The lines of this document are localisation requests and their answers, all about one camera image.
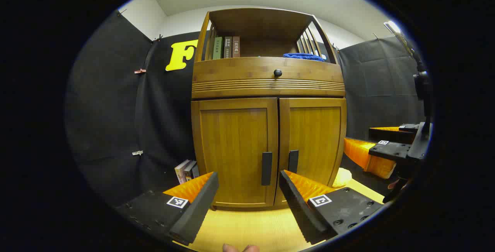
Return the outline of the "wooden double-door shoe cabinet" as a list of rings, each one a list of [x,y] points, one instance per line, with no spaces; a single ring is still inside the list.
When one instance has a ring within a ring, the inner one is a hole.
[[[191,80],[201,175],[213,209],[286,206],[283,170],[332,186],[347,129],[345,83],[314,15],[244,7],[206,13]]]

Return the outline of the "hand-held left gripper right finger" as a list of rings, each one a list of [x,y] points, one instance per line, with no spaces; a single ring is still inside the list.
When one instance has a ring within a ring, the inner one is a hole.
[[[350,187],[330,187],[288,170],[279,185],[305,240],[311,244],[345,234],[369,218],[382,203]]]

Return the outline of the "wooden cabinet drawer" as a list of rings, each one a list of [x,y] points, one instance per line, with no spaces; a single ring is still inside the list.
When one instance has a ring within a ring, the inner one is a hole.
[[[274,70],[283,72],[275,78]],[[345,96],[341,67],[282,57],[205,60],[193,65],[191,98]]]

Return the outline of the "black backdrop cloth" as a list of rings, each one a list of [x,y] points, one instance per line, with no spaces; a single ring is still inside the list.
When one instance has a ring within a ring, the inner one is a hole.
[[[153,42],[112,16],[78,55],[65,98],[68,142],[85,179],[112,207],[178,185],[174,168],[196,160],[191,89],[199,34]],[[345,83],[344,139],[367,140],[370,127],[425,121],[416,62],[396,37],[334,52]],[[139,69],[147,72],[134,74]],[[131,154],[139,150],[143,155]]]

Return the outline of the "black door handle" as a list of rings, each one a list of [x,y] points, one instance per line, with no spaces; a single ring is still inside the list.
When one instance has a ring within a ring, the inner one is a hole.
[[[287,170],[297,174],[298,163],[299,163],[299,150],[290,150],[288,156]]]
[[[261,185],[269,186],[271,184],[271,169],[272,169],[272,152],[262,153],[261,162]]]

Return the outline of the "grey book with yellow band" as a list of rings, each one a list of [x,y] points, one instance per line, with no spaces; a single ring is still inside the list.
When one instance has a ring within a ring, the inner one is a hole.
[[[184,168],[184,179],[186,182],[195,178],[194,167],[196,167],[196,160],[191,160],[189,164]]]

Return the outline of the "blue folded cloth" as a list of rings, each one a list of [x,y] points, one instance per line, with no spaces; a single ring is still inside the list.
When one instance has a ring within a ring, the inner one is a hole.
[[[306,54],[306,53],[288,53],[288,54],[283,54],[283,57],[324,62],[324,59],[322,57],[318,55]]]

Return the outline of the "pale purple book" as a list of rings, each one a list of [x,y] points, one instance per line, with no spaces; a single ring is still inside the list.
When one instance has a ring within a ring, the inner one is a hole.
[[[186,167],[189,165],[190,162],[191,162],[190,160],[184,160],[184,162],[181,162],[178,166],[174,168],[179,184],[186,182],[184,169],[186,169]]]

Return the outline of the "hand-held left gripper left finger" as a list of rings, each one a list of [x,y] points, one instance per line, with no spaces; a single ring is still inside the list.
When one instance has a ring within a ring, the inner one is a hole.
[[[195,241],[218,187],[212,171],[168,190],[147,190],[116,211],[156,240],[187,246]]]

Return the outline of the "wooden cabinet door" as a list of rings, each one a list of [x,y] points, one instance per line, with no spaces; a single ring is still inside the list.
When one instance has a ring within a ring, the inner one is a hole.
[[[343,155],[347,129],[344,98],[270,98],[268,152],[272,152],[269,206],[284,206],[286,199],[277,171],[287,170],[290,150],[299,150],[297,174],[331,186]]]
[[[215,207],[270,207],[271,187],[261,185],[268,152],[270,98],[191,102],[193,143],[200,174],[215,171]]]

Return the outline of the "green book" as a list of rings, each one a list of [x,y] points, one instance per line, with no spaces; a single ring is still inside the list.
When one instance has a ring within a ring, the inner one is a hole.
[[[212,51],[212,59],[213,60],[218,60],[218,59],[221,59],[222,56],[223,56],[223,47],[224,47],[224,44],[223,44],[223,37],[219,36],[219,37],[215,37],[214,39],[214,43],[213,43],[213,51]]]

